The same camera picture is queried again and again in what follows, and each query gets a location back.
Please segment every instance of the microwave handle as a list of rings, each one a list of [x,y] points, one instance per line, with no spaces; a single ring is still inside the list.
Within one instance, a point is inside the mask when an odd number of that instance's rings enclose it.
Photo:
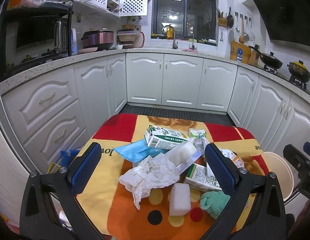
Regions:
[[[54,41],[55,49],[59,49],[60,44],[61,44],[61,21],[57,21],[55,23],[55,41]]]

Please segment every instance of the microwave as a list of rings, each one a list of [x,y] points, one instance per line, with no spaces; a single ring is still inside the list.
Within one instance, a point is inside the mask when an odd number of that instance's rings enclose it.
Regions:
[[[72,1],[46,1],[37,8],[5,8],[4,4],[0,14],[0,82],[71,56]]]

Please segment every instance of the window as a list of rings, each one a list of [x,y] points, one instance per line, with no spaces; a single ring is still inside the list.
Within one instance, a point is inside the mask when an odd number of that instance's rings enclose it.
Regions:
[[[153,33],[172,25],[176,38],[215,39],[216,0],[154,0]]]

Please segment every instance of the rice cooker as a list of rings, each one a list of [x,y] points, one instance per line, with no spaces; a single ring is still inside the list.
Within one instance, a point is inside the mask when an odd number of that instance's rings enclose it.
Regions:
[[[82,47],[98,48],[97,51],[107,50],[114,44],[114,32],[108,29],[85,32],[81,38]]]

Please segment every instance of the barcode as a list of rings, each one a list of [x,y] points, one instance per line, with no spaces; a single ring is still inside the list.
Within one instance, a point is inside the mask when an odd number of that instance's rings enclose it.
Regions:
[[[156,144],[158,143],[158,141],[159,141],[159,139],[154,138],[154,139],[152,140],[152,143],[150,144],[150,147],[156,147]]]

